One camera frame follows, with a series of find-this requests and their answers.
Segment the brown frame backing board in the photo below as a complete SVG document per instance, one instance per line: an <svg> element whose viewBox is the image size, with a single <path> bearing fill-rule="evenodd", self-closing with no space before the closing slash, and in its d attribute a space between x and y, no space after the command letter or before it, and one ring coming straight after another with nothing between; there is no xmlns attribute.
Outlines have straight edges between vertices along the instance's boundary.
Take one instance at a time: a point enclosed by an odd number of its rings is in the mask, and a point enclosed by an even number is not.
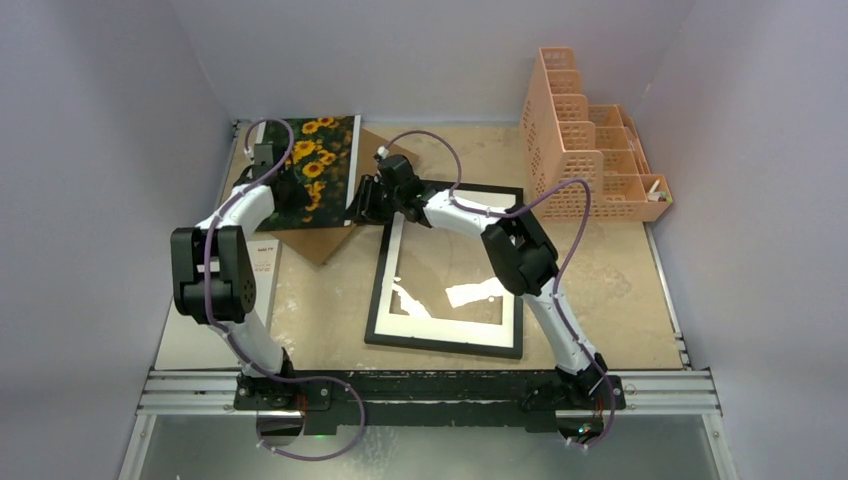
<svg viewBox="0 0 848 480"><path fill-rule="evenodd" d="M303 222L297 229L270 230L268 234L310 263L316 266L325 264L356 228L353 222L345 220L344 212L352 203L361 176L376 172L372 155L386 142L386 138L360 127L353 138L356 153L351 155L349 185L346 194L342 196L346 201L345 206L340 207L338 201L330 202L330 188L327 187L322 191L324 207L307 211L307 215L313 215L310 222Z"/></svg>

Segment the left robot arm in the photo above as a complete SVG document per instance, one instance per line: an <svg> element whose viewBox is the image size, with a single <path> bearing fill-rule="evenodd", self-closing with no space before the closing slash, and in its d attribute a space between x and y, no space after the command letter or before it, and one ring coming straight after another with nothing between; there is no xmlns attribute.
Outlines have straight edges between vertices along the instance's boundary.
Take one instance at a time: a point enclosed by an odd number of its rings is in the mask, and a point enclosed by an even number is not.
<svg viewBox="0 0 848 480"><path fill-rule="evenodd" d="M298 212L310 196L288 165L290 147L254 147L254 161L229 197L193 227L170 236L173 301L178 312L215 332L237 358L245 380L262 379L259 395L272 408L297 399L298 382L285 349L255 310L257 283L248 238L273 213Z"/></svg>

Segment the small items in organizer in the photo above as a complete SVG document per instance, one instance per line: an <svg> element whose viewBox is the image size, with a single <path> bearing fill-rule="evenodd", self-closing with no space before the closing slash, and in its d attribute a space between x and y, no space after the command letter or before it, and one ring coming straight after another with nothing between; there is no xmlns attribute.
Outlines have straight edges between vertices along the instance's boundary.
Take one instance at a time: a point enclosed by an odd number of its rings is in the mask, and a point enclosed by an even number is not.
<svg viewBox="0 0 848 480"><path fill-rule="evenodd" d="M646 191L646 197L651 202L671 202L670 194L663 189L663 180L655 179Z"/></svg>

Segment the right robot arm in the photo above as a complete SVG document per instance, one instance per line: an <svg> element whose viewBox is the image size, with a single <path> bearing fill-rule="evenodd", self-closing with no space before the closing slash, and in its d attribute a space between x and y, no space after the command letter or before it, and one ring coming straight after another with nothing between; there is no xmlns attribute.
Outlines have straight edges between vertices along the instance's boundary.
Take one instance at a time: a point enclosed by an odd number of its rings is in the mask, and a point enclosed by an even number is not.
<svg viewBox="0 0 848 480"><path fill-rule="evenodd" d="M406 156L380 148L377 172L362 176L349 220L385 225L398 214L427 228L482 241L492 270L509 293L522 298L554 355L564 399L584 407L615 385L602 356L582 333L561 290L564 268L558 251L529 206L509 209L459 203L454 187L438 188L415 174Z"/></svg>

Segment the sunflower photo print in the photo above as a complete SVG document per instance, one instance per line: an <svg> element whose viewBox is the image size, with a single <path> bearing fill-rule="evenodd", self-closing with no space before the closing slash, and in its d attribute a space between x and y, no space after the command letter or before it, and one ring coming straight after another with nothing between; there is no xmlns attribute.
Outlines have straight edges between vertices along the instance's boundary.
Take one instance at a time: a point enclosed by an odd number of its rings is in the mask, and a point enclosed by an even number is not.
<svg viewBox="0 0 848 480"><path fill-rule="evenodd" d="M359 132L360 118L356 115L335 117L288 118L286 122L294 132L294 144L286 159L286 167L293 169L308 189L312 204L300 217L284 218L272 214L258 228L260 231L300 228L310 222L313 215L307 211L322 209L322 191L329 187L330 202L344 207L349 185L350 160L353 138Z"/></svg>

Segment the orange plastic organizer basket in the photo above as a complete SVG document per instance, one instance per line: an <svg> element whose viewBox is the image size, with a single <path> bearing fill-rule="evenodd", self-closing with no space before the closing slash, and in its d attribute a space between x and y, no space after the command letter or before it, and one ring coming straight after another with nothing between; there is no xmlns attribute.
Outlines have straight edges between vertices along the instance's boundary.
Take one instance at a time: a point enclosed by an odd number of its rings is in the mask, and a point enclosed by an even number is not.
<svg viewBox="0 0 848 480"><path fill-rule="evenodd" d="M584 94L576 56L567 47L538 51L522 114L520 139L534 213L549 221L654 222L672 205L664 175L651 171L633 119L619 104ZM671 202L651 202L657 179Z"/></svg>

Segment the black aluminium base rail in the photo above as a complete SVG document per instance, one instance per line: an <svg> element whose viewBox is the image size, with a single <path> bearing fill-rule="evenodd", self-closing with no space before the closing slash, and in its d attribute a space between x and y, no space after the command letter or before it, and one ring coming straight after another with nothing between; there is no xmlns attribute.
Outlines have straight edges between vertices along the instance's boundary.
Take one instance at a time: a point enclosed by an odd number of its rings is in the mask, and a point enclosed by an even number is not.
<svg viewBox="0 0 848 480"><path fill-rule="evenodd" d="M552 370L348 370L277 385L233 371L154 371L140 415L244 416L331 435L341 426L514 427L594 436L612 419L721 411L707 371L619 371L589 397Z"/></svg>

